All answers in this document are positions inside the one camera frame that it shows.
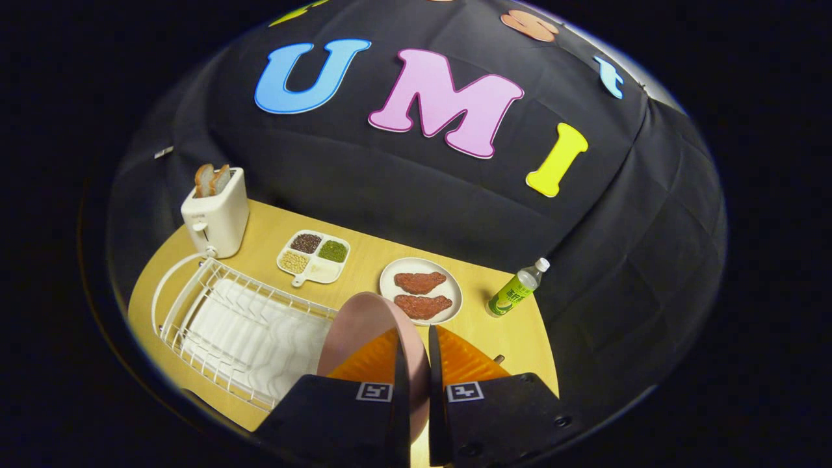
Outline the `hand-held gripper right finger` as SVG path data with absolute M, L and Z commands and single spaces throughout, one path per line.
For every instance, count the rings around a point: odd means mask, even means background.
M 537 467 L 585 431 L 579 409 L 532 372 L 510 374 L 442 326 L 429 328 L 429 462 Z

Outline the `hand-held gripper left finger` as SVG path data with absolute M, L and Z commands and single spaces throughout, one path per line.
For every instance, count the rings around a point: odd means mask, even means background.
M 305 375 L 257 429 L 294 467 L 410 466 L 410 379 L 391 328 L 324 376 Z

